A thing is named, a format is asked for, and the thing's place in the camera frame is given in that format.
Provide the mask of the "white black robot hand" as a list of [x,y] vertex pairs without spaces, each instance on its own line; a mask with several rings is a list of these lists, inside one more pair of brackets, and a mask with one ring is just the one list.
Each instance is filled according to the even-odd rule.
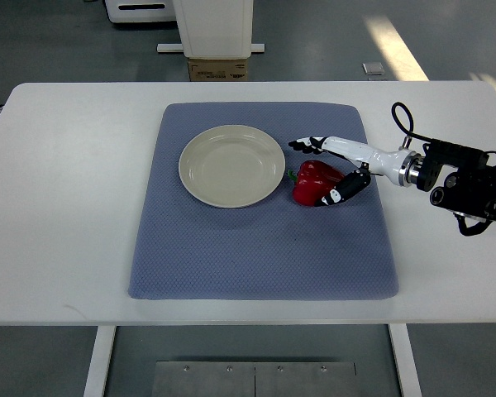
[[356,168],[339,182],[328,194],[319,199],[313,207],[344,203],[365,189],[372,175],[387,177],[393,184],[408,184],[406,173],[416,152],[409,149],[381,151],[364,143],[350,141],[337,136],[304,137],[291,141],[289,146],[306,154],[323,152],[348,160]]

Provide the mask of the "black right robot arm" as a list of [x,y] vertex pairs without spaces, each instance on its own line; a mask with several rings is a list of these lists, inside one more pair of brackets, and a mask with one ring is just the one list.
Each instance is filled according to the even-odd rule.
[[431,205],[454,214],[465,237],[479,235],[496,222],[496,151],[418,135],[404,103],[394,103],[391,114],[405,133],[403,149],[409,148],[413,138],[424,142],[422,154],[412,151],[404,160],[399,183],[428,192]]

